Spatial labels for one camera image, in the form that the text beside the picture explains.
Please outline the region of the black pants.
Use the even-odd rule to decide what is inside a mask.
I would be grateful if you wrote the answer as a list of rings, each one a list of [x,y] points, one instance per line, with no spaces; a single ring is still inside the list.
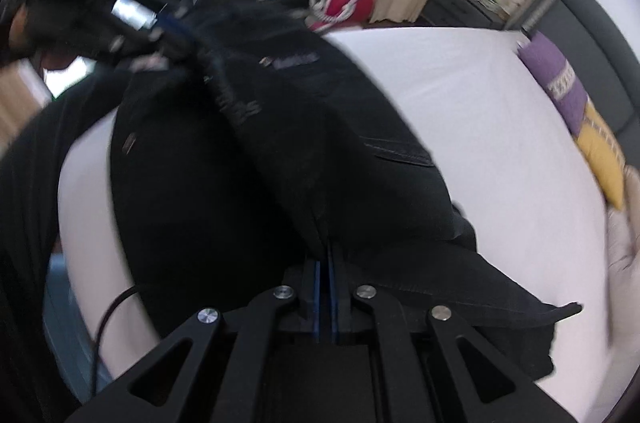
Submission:
[[[579,306],[480,256],[431,155],[352,60],[273,13],[189,28],[186,63],[105,76],[117,231],[159,336],[333,256],[350,283],[447,304],[529,377],[552,372],[555,325]]]

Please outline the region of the dark bedside table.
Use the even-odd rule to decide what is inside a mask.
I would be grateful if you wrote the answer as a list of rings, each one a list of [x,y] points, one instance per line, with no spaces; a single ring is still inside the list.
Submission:
[[[427,0],[419,21],[434,27],[502,30],[506,21],[478,0]]]

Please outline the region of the white ruffled pillow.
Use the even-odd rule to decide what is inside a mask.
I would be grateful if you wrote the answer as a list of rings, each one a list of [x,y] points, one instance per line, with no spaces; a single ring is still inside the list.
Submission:
[[[639,171],[627,165],[622,209],[608,209],[608,319],[613,345],[639,351]]]

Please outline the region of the dark grey headboard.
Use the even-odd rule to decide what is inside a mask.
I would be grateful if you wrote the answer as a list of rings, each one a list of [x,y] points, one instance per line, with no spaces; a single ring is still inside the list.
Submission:
[[[629,161],[639,160],[639,60],[596,0],[526,0],[506,22],[562,51]]]

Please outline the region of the yellow cushion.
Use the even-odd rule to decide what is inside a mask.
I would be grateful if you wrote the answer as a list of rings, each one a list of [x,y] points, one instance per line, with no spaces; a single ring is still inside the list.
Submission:
[[[613,131],[591,100],[587,101],[582,128],[575,141],[594,178],[597,179],[605,200],[614,208],[623,210],[626,158]]]

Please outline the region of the purple cushion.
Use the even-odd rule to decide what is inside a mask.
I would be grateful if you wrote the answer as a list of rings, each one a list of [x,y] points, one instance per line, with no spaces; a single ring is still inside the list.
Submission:
[[[518,57],[551,99],[570,133],[578,137],[588,94],[567,57],[541,32],[518,48]]]

